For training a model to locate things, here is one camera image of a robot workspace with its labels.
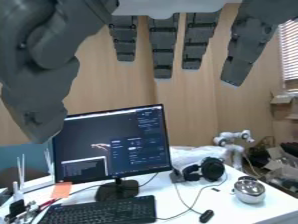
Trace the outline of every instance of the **black headphones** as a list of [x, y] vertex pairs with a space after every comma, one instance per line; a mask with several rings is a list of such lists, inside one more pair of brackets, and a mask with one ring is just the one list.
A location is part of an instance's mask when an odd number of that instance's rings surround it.
[[[200, 168], [202, 175], [193, 173], [197, 172]], [[183, 171], [184, 179], [187, 181], [198, 181], [201, 177], [204, 177], [206, 180], [214, 182], [221, 178], [224, 173], [225, 173], [224, 162], [220, 159], [212, 157], [208, 157], [202, 161], [201, 166], [192, 165], [187, 167]]]

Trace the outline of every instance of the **keyboard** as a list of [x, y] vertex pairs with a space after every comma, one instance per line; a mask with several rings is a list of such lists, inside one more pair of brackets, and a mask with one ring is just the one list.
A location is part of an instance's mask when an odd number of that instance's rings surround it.
[[40, 224], [143, 224], [156, 222], [155, 196], [77, 205], [53, 205]]

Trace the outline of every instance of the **metal bowl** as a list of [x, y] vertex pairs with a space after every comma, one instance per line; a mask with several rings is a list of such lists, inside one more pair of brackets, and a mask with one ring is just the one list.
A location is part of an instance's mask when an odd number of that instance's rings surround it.
[[248, 203], [257, 204], [265, 199], [265, 186], [254, 179], [242, 178], [234, 184], [237, 198]]

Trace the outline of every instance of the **wooden wall panel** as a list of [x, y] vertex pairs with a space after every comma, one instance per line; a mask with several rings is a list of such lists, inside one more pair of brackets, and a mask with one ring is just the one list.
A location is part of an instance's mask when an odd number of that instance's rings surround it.
[[[173, 78], [163, 82], [155, 82], [153, 79], [147, 18], [140, 18], [137, 56], [132, 64], [117, 62], [105, 27], [96, 36], [87, 39], [77, 52], [81, 68], [65, 99], [69, 113], [164, 103], [173, 145], [212, 144], [220, 131], [252, 129], [257, 140], [273, 135], [270, 92], [282, 86], [277, 36], [244, 85], [233, 88], [220, 81], [237, 12], [237, 4], [225, 6], [202, 67], [197, 72], [181, 69], [185, 33], [185, 14], [181, 14]], [[27, 141], [0, 102], [0, 145]]]
[[217, 133], [214, 55], [209, 48], [200, 71], [183, 70], [185, 17], [180, 18], [173, 78], [157, 82], [157, 99], [165, 104], [171, 143], [198, 146], [210, 144]]
[[140, 17], [133, 63], [119, 62], [108, 27], [80, 46], [79, 77], [65, 99], [69, 113], [84, 113], [156, 102], [147, 18]]
[[213, 71], [216, 79], [216, 99], [218, 111], [218, 131], [250, 129], [257, 140], [273, 135], [270, 113], [272, 91], [281, 84], [281, 59], [278, 38], [268, 44], [249, 77], [240, 88], [220, 81], [224, 62], [228, 56], [230, 27], [238, 12], [238, 4], [226, 5], [212, 40]]

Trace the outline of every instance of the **monitor screen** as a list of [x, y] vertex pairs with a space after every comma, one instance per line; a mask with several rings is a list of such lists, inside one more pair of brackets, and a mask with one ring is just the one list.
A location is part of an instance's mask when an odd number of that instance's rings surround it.
[[71, 115], [53, 138], [56, 182], [172, 169], [163, 105]]

